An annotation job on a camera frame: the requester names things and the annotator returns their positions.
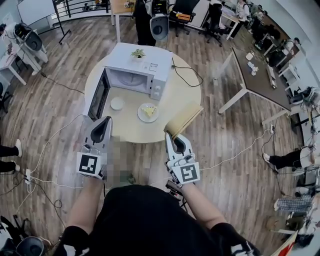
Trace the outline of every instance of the office chair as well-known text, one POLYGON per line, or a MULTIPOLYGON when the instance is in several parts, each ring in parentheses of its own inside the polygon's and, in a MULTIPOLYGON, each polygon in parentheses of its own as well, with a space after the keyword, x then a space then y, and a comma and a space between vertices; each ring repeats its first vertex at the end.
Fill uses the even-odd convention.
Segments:
POLYGON ((219 46, 222 47, 221 37, 218 35, 218 33, 221 31, 221 28, 219 28, 220 18, 222 15, 220 6, 221 4, 219 3, 209 4, 209 15, 207 18, 210 18, 210 23, 208 24, 206 22, 204 36, 207 38, 207 35, 210 35, 217 40, 219 42, 219 46))
POLYGON ((169 14, 169 20, 174 22, 175 36, 179 36, 178 26, 180 26, 186 34, 190 31, 185 28, 185 25, 192 22, 196 14, 193 12, 200 0, 176 0, 172 11, 169 14))
POLYGON ((4 92, 4 86, 0 82, 0 110, 3 109, 5 113, 8 113, 8 110, 5 108, 5 102, 11 97, 13 97, 13 95, 6 91, 5 94, 2 96, 3 92, 4 92))

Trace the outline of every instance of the whiteboard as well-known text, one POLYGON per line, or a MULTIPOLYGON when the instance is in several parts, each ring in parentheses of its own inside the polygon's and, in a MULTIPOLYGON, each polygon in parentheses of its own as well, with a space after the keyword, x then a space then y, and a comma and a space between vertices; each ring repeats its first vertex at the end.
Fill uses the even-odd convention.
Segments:
POLYGON ((28 26, 56 13, 52 0, 23 0, 17 7, 22 22, 28 26))

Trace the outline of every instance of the white sneaker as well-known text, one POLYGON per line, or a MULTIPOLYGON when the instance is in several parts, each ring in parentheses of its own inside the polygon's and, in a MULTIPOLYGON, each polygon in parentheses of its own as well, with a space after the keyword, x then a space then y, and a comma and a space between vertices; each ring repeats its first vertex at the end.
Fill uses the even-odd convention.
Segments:
POLYGON ((279 199, 277 199, 277 201, 275 201, 275 203, 273 205, 273 208, 274 208, 275 211, 279 210, 278 201, 279 201, 279 199))
POLYGON ((14 162, 15 163, 15 171, 19 172, 20 171, 20 165, 19 164, 16 164, 15 161, 11 161, 11 162, 14 162))
POLYGON ((266 161, 267 163, 271 164, 271 163, 269 162, 269 160, 270 160, 270 155, 268 155, 268 154, 266 154, 266 153, 263 153, 263 160, 266 161))
POLYGON ((17 147, 19 154, 18 157, 22 157, 22 143, 20 139, 16 140, 15 146, 17 147))

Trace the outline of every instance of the plaid pants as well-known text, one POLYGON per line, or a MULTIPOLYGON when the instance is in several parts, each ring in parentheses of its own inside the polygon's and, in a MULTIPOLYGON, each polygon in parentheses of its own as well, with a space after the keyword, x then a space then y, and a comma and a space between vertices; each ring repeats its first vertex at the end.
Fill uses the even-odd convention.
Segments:
POLYGON ((295 198, 280 198, 276 205, 280 211, 306 213, 312 207, 312 199, 309 194, 295 198))

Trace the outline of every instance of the extension cord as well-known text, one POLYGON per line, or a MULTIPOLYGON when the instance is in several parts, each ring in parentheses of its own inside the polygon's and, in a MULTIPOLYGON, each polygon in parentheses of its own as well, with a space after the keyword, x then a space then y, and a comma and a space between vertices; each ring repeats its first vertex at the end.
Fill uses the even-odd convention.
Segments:
POLYGON ((269 132, 271 135, 274 135, 275 134, 275 130, 276 128, 273 126, 273 124, 270 125, 270 129, 269 129, 269 132))

